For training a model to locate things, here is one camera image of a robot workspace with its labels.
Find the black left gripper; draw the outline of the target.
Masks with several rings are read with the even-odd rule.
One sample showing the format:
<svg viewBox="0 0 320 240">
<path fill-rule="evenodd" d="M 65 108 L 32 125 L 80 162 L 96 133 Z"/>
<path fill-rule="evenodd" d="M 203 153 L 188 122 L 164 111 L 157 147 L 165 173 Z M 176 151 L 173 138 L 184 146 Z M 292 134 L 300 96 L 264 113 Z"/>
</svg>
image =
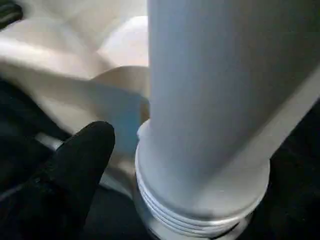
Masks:
<svg viewBox="0 0 320 240">
<path fill-rule="evenodd" d="M 16 2 L 0 3 L 0 29 L 8 27 L 14 22 L 22 20 L 24 17 L 23 8 Z"/>
</svg>

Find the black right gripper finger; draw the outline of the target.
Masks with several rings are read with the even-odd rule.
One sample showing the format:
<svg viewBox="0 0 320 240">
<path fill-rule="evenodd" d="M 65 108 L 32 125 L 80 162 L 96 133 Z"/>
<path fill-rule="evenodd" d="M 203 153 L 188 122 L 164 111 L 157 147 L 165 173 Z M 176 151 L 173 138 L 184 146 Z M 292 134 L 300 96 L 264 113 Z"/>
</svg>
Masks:
<svg viewBox="0 0 320 240">
<path fill-rule="evenodd" d="M 65 141 L 0 203 L 3 240 L 75 240 L 115 146 L 114 127 L 95 121 Z"/>
</svg>

